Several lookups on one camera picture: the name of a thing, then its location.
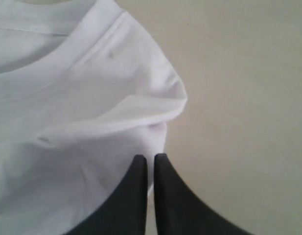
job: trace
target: white t-shirt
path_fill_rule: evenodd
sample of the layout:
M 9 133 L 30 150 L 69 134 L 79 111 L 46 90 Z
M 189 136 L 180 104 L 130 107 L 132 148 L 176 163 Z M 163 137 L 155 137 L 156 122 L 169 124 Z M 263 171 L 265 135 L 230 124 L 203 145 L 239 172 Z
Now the white t-shirt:
M 0 0 L 0 235 L 66 233 L 136 154 L 152 179 L 185 103 L 158 45 L 112 0 Z

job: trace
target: table surface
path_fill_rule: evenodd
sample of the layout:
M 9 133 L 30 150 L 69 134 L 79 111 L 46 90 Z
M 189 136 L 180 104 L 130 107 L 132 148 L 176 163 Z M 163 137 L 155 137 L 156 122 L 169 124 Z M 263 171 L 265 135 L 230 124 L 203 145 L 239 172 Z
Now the table surface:
M 166 150 L 186 183 L 255 235 L 302 235 L 302 0 L 117 2 L 185 83 Z

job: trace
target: neckline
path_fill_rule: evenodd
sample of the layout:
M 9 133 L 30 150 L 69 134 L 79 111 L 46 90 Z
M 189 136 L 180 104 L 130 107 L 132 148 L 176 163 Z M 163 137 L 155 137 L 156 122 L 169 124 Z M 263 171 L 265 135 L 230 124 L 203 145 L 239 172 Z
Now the neckline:
M 54 51 L 27 66 L 0 73 L 0 101 L 36 93 L 60 79 L 121 13 L 122 9 L 113 0 L 97 0 Z

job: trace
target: black object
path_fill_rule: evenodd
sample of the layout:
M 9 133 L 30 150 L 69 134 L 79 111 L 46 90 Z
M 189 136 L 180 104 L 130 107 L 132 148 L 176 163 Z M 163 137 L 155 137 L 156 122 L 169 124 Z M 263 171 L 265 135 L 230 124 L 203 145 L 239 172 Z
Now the black object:
M 249 235 L 204 204 L 166 154 L 155 157 L 154 199 L 158 235 Z
M 147 162 L 137 155 L 106 202 L 67 235 L 144 235 L 146 208 Z

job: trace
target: beige surface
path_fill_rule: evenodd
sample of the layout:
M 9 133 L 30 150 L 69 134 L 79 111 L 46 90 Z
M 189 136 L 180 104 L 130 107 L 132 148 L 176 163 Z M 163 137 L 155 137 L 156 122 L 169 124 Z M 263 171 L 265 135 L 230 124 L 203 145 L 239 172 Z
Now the beige surface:
M 302 0 L 118 3 L 185 82 L 167 141 L 185 181 L 256 235 L 302 235 Z

